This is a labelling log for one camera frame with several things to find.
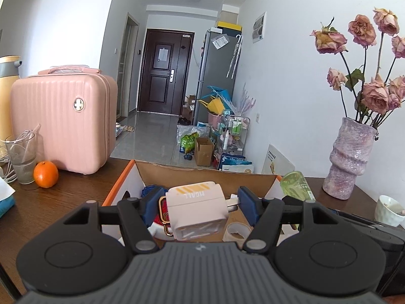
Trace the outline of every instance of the green bag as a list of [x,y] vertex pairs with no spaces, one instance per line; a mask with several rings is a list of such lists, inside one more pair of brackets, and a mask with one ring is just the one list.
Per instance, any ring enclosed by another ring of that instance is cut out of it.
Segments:
[[185,135],[180,140],[180,153],[190,153],[195,147],[195,139],[198,137],[198,133],[194,132],[191,135]]

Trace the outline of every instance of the gray floor tile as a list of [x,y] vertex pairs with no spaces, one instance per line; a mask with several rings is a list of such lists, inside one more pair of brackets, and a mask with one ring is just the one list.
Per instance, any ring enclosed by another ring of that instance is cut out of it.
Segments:
[[134,132],[123,132],[116,140],[113,158],[135,159],[186,168],[197,166],[194,158],[184,159],[176,142],[178,117],[136,112],[120,122],[134,127]]

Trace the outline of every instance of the pink vase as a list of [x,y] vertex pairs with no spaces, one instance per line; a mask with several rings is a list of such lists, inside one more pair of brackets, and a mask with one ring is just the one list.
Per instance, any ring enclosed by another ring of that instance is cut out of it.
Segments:
[[377,130],[353,119],[343,118],[329,160],[329,174],[323,190],[330,196],[347,200],[353,192],[356,177],[364,174]]

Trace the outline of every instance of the paper notice on door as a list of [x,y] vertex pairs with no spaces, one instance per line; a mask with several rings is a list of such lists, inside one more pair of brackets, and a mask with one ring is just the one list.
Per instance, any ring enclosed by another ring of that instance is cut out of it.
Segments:
[[213,38],[212,43],[214,44],[214,46],[216,47],[216,49],[220,49],[222,48],[224,45],[226,45],[227,43],[229,43],[228,40],[228,36],[226,34],[222,34],[219,36],[216,36],[215,38]]
[[168,49],[159,49],[159,57],[157,58],[157,60],[159,62],[166,62],[167,61],[167,54],[169,53]]

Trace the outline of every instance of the refrigerator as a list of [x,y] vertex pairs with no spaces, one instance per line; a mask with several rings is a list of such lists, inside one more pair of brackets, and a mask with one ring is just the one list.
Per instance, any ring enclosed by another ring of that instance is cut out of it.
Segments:
[[[201,99],[201,97],[204,97],[211,92],[211,90],[208,89],[208,86],[227,89],[229,96],[232,98],[236,77],[235,75],[233,79],[231,78],[234,65],[232,65],[228,78],[226,77],[226,74],[232,61],[235,45],[238,42],[238,39],[228,36],[229,43],[222,48],[217,49],[211,39],[219,35],[221,34],[211,31],[207,31],[207,34],[205,35],[204,52],[201,60],[200,76],[198,78],[197,99]],[[196,125],[198,122],[208,122],[208,110],[205,106],[196,102],[193,124]]]

